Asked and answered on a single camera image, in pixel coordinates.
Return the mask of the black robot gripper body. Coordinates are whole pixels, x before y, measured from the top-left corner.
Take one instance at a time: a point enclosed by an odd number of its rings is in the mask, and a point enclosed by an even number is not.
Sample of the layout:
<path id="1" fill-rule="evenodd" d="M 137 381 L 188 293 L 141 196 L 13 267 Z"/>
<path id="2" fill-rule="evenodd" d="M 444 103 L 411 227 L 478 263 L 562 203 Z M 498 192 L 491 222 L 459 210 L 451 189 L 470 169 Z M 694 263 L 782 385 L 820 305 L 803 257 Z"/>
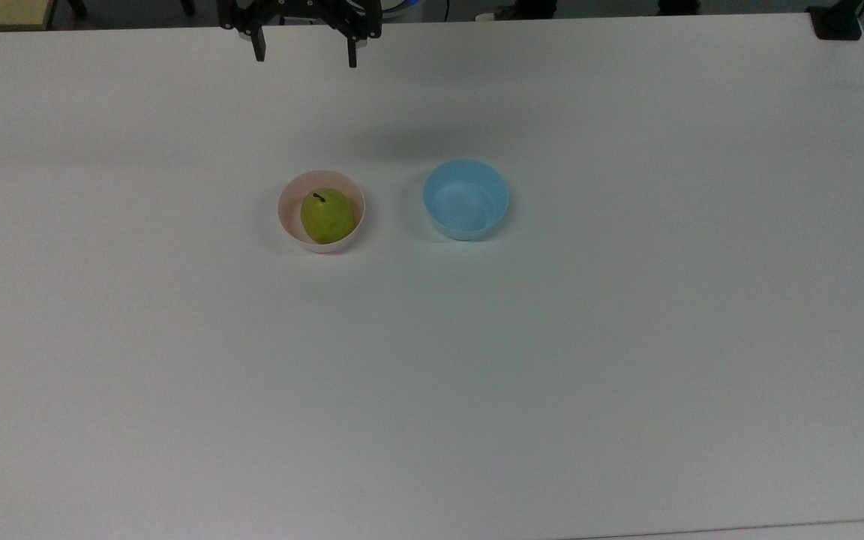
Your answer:
<path id="1" fill-rule="evenodd" d="M 364 41 L 382 34 L 380 1 L 217 1 L 218 24 L 248 37 L 257 37 L 275 18 L 321 21 L 345 35 Z"/>

